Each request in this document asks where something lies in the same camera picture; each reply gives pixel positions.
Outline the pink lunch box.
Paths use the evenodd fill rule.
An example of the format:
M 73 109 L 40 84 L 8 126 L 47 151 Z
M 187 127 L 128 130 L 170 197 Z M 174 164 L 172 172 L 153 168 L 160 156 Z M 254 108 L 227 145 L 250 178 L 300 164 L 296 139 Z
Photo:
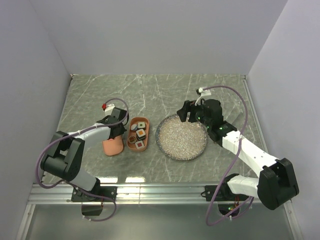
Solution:
M 144 129 L 145 133 L 146 133 L 146 138 L 143 140 L 145 147 L 142 149 L 136 149 L 135 143 L 134 144 L 130 144 L 128 143 L 128 138 L 129 136 L 135 136 L 136 137 L 136 131 L 131 131 L 131 125 L 132 124 L 137 124 L 138 122 L 145 122 L 146 124 L 146 128 Z M 147 146 L 148 146 L 148 137 L 149 137 L 149 129 L 150 129 L 150 122 L 147 118 L 145 117 L 133 117 L 130 121 L 129 124 L 129 130 L 128 130 L 128 135 L 127 135 L 127 140 L 126 140 L 126 144 L 127 147 L 133 151 L 133 152 L 143 152 L 146 150 Z

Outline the green sushi roll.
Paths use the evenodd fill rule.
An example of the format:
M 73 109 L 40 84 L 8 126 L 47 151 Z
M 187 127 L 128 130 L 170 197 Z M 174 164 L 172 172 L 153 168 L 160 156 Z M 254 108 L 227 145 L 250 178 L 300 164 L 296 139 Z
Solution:
M 137 128 L 138 129 L 145 129 L 146 128 L 146 123 L 144 121 L 139 121 L 137 123 Z

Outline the small noodle soup cup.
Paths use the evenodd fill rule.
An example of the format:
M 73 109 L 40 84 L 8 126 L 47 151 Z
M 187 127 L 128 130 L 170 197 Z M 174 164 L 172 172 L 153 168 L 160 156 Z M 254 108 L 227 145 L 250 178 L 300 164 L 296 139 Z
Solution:
M 137 141 L 137 138 L 134 135 L 131 135 L 127 141 L 129 144 L 134 144 Z

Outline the orange sushi roll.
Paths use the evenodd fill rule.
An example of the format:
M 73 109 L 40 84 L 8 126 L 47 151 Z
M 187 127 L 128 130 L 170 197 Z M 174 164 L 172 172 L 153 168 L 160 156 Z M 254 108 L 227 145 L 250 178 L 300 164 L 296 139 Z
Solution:
M 144 129 L 138 129 L 136 132 L 136 138 L 138 141 L 142 141 L 146 138 L 146 132 Z

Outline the pink lunch box lid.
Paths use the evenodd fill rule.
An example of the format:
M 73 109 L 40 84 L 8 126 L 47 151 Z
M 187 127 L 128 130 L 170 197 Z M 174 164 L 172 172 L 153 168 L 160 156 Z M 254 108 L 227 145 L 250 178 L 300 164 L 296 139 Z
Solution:
M 120 154 L 124 150 L 123 138 L 121 135 L 115 138 L 102 141 L 103 152 L 111 157 Z

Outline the red sushi roll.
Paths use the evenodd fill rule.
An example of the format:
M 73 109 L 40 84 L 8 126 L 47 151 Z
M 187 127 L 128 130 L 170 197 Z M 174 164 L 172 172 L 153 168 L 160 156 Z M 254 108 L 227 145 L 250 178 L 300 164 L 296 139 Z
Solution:
M 136 141 L 135 147 L 137 150 L 143 149 L 145 147 L 144 141 L 143 140 Z

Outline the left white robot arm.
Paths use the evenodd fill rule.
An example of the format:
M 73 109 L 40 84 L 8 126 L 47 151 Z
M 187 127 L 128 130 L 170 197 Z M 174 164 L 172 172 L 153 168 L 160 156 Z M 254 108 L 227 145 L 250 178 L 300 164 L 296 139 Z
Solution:
M 83 169 L 84 152 L 98 142 L 121 136 L 126 131 L 123 122 L 128 120 L 128 111 L 113 107 L 109 115 L 90 127 L 56 132 L 39 161 L 40 168 L 75 187 L 75 192 L 81 192 L 89 201 L 96 201 L 103 196 L 101 182 Z

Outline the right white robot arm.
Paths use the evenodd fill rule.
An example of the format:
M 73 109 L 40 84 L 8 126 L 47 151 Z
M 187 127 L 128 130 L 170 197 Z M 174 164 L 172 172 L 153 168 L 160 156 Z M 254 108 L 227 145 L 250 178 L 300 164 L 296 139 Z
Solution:
M 215 194 L 223 200 L 237 195 L 258 198 L 269 210 L 275 210 L 300 193 L 293 164 L 278 159 L 246 139 L 239 130 L 224 120 L 221 103 L 215 99 L 186 100 L 177 111 L 181 122 L 201 123 L 209 138 L 238 156 L 256 174 L 255 178 L 237 173 L 223 178 Z

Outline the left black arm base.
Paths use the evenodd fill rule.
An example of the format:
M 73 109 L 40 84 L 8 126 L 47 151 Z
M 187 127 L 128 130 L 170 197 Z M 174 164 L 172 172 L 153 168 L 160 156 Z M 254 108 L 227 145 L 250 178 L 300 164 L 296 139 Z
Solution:
M 95 186 L 92 191 L 74 187 L 70 201 L 81 204 L 81 214 L 84 219 L 91 222 L 103 222 L 112 218 L 116 213 L 117 190 L 116 186 Z M 105 204 L 109 203 L 113 205 L 113 211 L 109 216 L 99 218 L 106 208 Z

